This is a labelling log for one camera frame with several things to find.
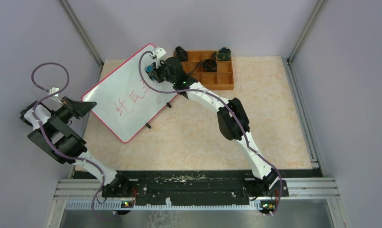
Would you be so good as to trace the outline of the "blue eraser sponge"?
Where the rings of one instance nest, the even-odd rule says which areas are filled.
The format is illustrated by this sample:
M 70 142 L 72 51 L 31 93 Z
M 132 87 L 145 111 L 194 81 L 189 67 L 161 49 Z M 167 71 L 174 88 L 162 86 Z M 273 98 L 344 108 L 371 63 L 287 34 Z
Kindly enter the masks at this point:
M 154 71 L 154 69 L 155 69 L 155 66 L 153 64 L 151 64 L 145 68 L 145 71 L 146 71 L 146 73 L 150 73 L 150 72 Z

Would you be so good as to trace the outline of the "white whiteboard with red rim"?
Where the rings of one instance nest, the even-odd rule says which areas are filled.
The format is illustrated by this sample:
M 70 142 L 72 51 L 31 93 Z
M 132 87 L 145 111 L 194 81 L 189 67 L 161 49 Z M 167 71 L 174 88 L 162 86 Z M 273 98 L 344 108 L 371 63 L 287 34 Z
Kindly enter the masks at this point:
M 168 82 L 157 83 L 140 67 L 153 63 L 154 44 L 147 44 L 82 95 L 83 102 L 97 102 L 92 113 L 123 143 L 129 142 L 175 94 Z

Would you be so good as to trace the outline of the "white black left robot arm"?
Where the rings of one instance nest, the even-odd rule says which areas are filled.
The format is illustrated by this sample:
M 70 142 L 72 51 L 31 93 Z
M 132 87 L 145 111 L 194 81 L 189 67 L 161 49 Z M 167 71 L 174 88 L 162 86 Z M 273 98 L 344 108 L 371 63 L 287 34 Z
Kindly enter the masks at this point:
M 104 198 L 130 197 L 134 188 L 121 172 L 103 165 L 86 148 L 85 140 L 69 125 L 71 118 L 81 119 L 96 102 L 81 102 L 63 97 L 56 111 L 35 101 L 20 112 L 20 119 L 33 128 L 28 139 L 61 164 L 69 163 L 84 168 L 101 183 Z

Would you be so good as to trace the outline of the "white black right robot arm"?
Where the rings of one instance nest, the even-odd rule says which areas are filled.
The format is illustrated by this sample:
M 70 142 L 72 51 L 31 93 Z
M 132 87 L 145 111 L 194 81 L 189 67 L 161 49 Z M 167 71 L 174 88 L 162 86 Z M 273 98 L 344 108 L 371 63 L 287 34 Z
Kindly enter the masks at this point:
M 255 183 L 248 188 L 251 191 L 249 198 L 273 194 L 276 200 L 281 199 L 284 184 L 280 171 L 263 157 L 254 142 L 248 116 L 239 99 L 227 99 L 210 91 L 183 70 L 177 57 L 154 61 L 139 70 L 157 83 L 170 83 L 172 93 L 180 94 L 216 113 L 221 134 L 240 147 L 250 164 Z

